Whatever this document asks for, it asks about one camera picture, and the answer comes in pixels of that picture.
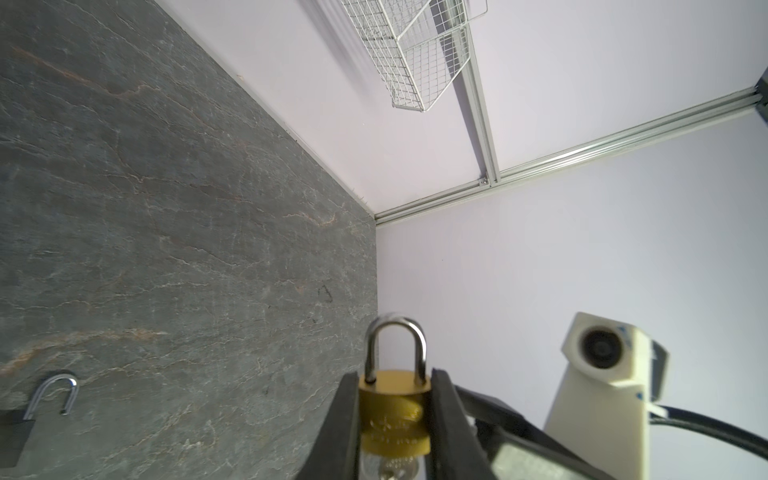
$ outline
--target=open shackle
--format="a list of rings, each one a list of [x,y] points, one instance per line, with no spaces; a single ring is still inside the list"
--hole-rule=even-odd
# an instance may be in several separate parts
[[[69,415],[69,411],[72,410],[72,406],[74,405],[74,399],[78,396],[78,390],[80,389],[80,386],[78,385],[77,377],[74,375],[70,373],[59,373],[45,379],[45,381],[40,384],[38,389],[35,390],[35,393],[32,394],[32,398],[29,400],[29,405],[24,412],[24,420],[32,420],[32,416],[35,414],[35,410],[38,408],[38,404],[40,403],[40,399],[43,398],[45,390],[57,380],[67,380],[72,385],[69,390],[67,401],[64,403],[64,408],[61,410],[62,415]]]
[[[366,354],[366,383],[376,383],[376,341],[379,338],[379,331],[389,325],[400,325],[410,330],[415,342],[415,381],[418,385],[424,385],[427,381],[427,340],[424,337],[424,331],[415,320],[405,318],[396,313],[387,313],[378,316],[368,326],[366,332],[366,344],[368,352]]]

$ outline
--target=brass padlock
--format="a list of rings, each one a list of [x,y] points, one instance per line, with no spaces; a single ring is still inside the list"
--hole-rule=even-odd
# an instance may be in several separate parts
[[[376,340],[388,325],[409,329],[415,340],[415,372],[376,371]],[[366,333],[366,374],[360,379],[360,448],[387,458],[429,454],[426,409],[432,384],[426,375],[427,342],[414,320],[389,314],[380,316]]]

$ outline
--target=cable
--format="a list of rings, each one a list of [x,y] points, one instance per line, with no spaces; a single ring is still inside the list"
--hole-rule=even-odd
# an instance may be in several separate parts
[[[664,418],[651,414],[651,425],[668,425],[708,435],[713,439],[730,443],[768,460],[768,440],[765,440],[763,437],[759,437],[747,430],[742,430],[730,423],[721,422],[698,413],[666,406],[661,408],[667,410],[669,417]]]

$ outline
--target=camera lens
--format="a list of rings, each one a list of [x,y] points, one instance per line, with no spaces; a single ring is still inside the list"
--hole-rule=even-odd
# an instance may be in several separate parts
[[[581,341],[581,353],[593,367],[610,369],[621,359],[621,340],[613,332],[593,330]]]

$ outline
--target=white wire basket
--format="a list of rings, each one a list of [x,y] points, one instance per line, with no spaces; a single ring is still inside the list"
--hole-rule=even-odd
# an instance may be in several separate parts
[[[341,0],[392,95],[427,111],[469,62],[464,0]]]

